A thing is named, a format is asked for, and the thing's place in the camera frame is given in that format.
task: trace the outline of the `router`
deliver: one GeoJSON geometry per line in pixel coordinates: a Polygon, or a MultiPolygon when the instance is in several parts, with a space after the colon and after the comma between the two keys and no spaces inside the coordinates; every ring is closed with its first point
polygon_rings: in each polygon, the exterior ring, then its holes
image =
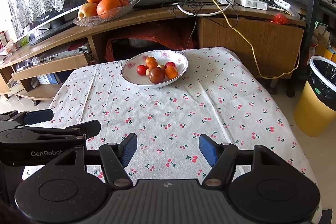
{"type": "Polygon", "coordinates": [[[298,12],[293,8],[292,5],[290,5],[288,2],[285,2],[284,0],[274,0],[274,3],[276,5],[278,5],[279,7],[285,9],[286,11],[288,11],[289,13],[292,14],[292,16],[300,19],[300,15],[298,14],[298,12]]]}
{"type": "Polygon", "coordinates": [[[235,3],[246,8],[254,8],[267,11],[267,3],[260,0],[235,0],[235,3]]]}

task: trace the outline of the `cherry print tablecloth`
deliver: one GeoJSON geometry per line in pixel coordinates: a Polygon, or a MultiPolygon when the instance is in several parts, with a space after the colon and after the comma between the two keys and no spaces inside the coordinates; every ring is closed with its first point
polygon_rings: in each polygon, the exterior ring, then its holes
{"type": "MultiPolygon", "coordinates": [[[[120,75],[126,61],[77,69],[50,105],[54,119],[41,126],[100,121],[101,132],[87,140],[88,150],[136,133],[138,149],[126,168],[134,183],[186,178],[202,182],[210,170],[198,148],[202,133],[240,149],[265,145],[316,181],[285,116],[233,52],[216,47],[187,50],[185,55],[185,75],[156,89],[126,82],[120,75]]],[[[25,177],[38,168],[27,167],[25,177]]],[[[236,176],[249,169],[239,166],[236,176]]],[[[88,171],[104,178],[100,166],[88,166],[88,171]]]]}

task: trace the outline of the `tile floor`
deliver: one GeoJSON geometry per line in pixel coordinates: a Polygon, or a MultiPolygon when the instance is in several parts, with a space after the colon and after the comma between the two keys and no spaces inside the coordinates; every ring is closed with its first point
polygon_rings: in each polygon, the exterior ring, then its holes
{"type": "MultiPolygon", "coordinates": [[[[312,138],[302,133],[293,117],[295,105],[300,98],[302,89],[303,84],[298,85],[296,96],[288,98],[285,94],[285,83],[280,81],[278,94],[272,97],[285,114],[295,137],[310,162],[320,187],[323,209],[332,208],[334,210],[332,223],[336,224],[336,121],[319,137],[312,138]]],[[[10,110],[18,110],[19,112],[41,110],[48,108],[49,104],[50,101],[42,101],[35,107],[31,100],[25,98],[17,101],[16,97],[12,96],[8,101],[5,101],[4,97],[1,96],[0,113],[10,110]]]]}

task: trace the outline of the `yellow cable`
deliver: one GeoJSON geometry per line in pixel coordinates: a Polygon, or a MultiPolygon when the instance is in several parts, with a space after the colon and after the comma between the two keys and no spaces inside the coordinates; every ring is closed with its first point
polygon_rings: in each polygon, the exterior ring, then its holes
{"type": "MultiPolygon", "coordinates": [[[[215,3],[215,5],[217,6],[217,8],[218,8],[219,10],[221,10],[221,8],[219,7],[219,5],[218,5],[214,0],[212,0],[212,1],[215,3]]],[[[278,78],[280,78],[280,77],[282,77],[282,76],[284,76],[284,75],[291,74],[293,71],[295,71],[295,70],[299,67],[300,54],[298,55],[298,61],[297,61],[297,65],[296,65],[296,67],[295,67],[294,69],[292,69],[290,72],[285,72],[285,73],[283,73],[283,74],[281,74],[280,76],[277,76],[277,77],[265,77],[265,76],[262,76],[262,74],[261,74],[261,72],[260,72],[260,69],[259,69],[258,62],[257,62],[257,58],[255,57],[255,52],[254,52],[254,47],[253,47],[253,45],[251,44],[251,42],[249,42],[249,40],[248,40],[248,39],[247,39],[247,38],[246,38],[240,31],[238,31],[236,28],[234,28],[234,27],[231,26],[231,24],[230,24],[229,20],[227,19],[225,13],[223,12],[222,14],[224,15],[225,20],[226,20],[227,24],[231,27],[231,29],[233,29],[235,32],[237,32],[238,34],[240,34],[241,37],[242,37],[242,38],[243,38],[243,39],[244,39],[244,40],[251,46],[251,48],[252,48],[252,53],[253,53],[253,57],[254,57],[254,61],[255,61],[255,64],[256,64],[257,69],[258,69],[258,73],[259,73],[259,75],[261,76],[261,78],[264,78],[264,79],[278,79],[278,78]]]]}

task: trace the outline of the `white bowl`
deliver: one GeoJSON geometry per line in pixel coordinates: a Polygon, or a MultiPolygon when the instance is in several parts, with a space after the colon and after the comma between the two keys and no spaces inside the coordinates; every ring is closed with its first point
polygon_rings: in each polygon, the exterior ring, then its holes
{"type": "Polygon", "coordinates": [[[129,83],[144,87],[144,88],[160,88],[165,85],[169,85],[179,79],[188,68],[188,59],[179,52],[169,51],[169,50],[155,50],[144,52],[139,54],[130,60],[128,60],[121,69],[121,76],[129,83]],[[152,56],[156,59],[157,63],[160,65],[165,65],[167,62],[174,62],[178,75],[176,78],[169,80],[167,76],[165,81],[159,84],[153,84],[147,75],[139,75],[137,73],[137,66],[146,65],[145,59],[152,56]]]}

